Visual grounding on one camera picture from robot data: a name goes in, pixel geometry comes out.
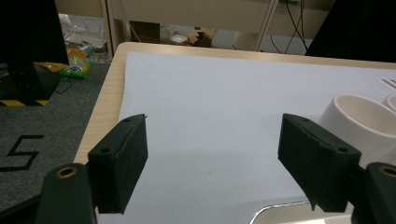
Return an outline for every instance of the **yellow object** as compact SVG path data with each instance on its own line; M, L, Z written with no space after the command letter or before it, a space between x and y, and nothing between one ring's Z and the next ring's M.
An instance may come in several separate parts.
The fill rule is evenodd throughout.
M0 100L0 102L6 106L24 106L23 103L21 103L20 101L16 101L16 100Z
M35 63L50 70L51 72L59 72L66 67L63 63Z
M37 100L36 102L38 102L39 104L41 104L41 105L46 105L49 101L47 100Z
M67 58L72 58L72 57L78 57L80 59L86 59L88 57L88 54L84 53L83 51L79 49L68 49L67 50Z

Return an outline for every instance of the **white mug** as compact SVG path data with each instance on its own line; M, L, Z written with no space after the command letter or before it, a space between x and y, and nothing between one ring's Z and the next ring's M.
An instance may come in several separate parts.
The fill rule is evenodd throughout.
M363 168L396 148L396 112L363 96L335 96L318 124L359 150Z
M390 95L382 102L384 106L396 112L396 95Z

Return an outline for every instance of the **white paper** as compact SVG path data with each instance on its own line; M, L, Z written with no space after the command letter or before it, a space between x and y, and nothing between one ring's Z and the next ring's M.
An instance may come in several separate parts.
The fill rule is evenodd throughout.
M131 52L120 119L146 114L148 161L125 214L100 223L249 223L306 200L277 159L283 113L317 121L338 93L378 102L385 69Z

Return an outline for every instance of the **table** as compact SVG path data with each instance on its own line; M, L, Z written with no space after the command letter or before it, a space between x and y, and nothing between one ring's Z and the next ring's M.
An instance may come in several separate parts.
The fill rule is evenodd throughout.
M129 51L263 60L285 63L312 63L396 69L396 63L362 62L231 49L201 49L142 43L122 43L119 45L108 70L105 83L96 101L95 108L92 111L92 116L88 123L87 130L85 131L78 148L75 162L87 162L88 152L117 124L119 120L120 106L123 96L123 84L125 80L125 61Z

